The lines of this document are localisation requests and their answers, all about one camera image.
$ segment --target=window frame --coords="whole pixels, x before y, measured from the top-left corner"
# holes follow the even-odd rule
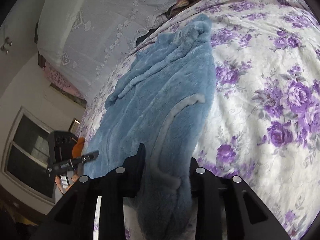
[[[0,173],[4,175],[6,178],[8,178],[11,182],[13,182],[16,186],[18,186],[20,189],[31,195],[32,197],[39,199],[51,206],[54,206],[54,199],[49,198],[46,195],[36,191],[35,189],[29,187],[28,185],[24,184],[22,181],[17,179],[13,174],[11,174],[9,171],[7,171],[7,164],[8,164],[8,159],[9,159],[9,153],[11,151],[12,145],[14,145],[20,152],[23,154],[27,155],[31,160],[35,161],[38,165],[46,168],[44,163],[42,163],[40,160],[37,158],[33,157],[29,153],[27,153],[25,150],[23,150],[19,145],[17,145],[14,141],[13,138],[15,136],[15,133],[18,129],[19,123],[22,119],[23,116],[26,116],[29,118],[32,122],[34,122],[36,125],[38,125],[40,128],[45,130],[47,133],[51,133],[53,129],[46,125],[45,123],[41,122],[39,119],[37,119],[35,116],[33,116],[26,108],[23,106],[20,108],[18,111],[17,116],[15,117],[13,124],[10,128],[9,135],[7,137],[6,143],[5,143],[5,148],[4,148],[4,154],[2,157],[2,164],[1,164],[1,169]]]

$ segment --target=metal screw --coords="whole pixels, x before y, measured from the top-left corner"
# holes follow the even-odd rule
[[[239,176],[233,176],[232,177],[232,180],[235,182],[235,183],[240,183],[242,181],[242,179],[239,177]]]
[[[79,178],[79,181],[82,182],[82,183],[85,183],[89,180],[89,177],[86,176],[86,175],[83,175]]]
[[[124,173],[124,172],[125,172],[125,168],[124,168],[124,167],[118,167],[118,168],[116,168],[116,173],[121,174],[121,173]]]
[[[204,174],[205,173],[205,169],[202,168],[202,167],[196,168],[196,173]]]

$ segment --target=blue fleece blanket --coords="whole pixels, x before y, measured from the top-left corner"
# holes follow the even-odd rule
[[[210,36],[211,21],[202,14],[137,52],[89,142],[88,152],[100,152],[84,166],[91,178],[121,166],[140,143],[146,146],[142,184],[132,205],[147,239],[172,239],[188,223],[191,155],[215,89]]]

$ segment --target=dark window pane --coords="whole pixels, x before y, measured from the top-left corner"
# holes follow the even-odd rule
[[[34,148],[49,156],[48,133],[32,122],[25,115],[22,116],[13,141],[27,153],[32,153]]]
[[[34,190],[52,198],[53,181],[49,179],[45,168],[12,146],[7,171]]]

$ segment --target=person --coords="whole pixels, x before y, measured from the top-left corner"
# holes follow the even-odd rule
[[[78,174],[73,174],[73,176],[71,177],[71,180],[73,181],[73,183],[75,183],[77,180],[79,179]],[[69,185],[67,188],[64,188],[61,185],[61,180],[59,176],[56,176],[54,179],[54,182],[56,183],[56,188],[55,188],[55,203],[57,203],[59,201],[60,198],[62,198],[62,196],[72,187],[72,185]]]

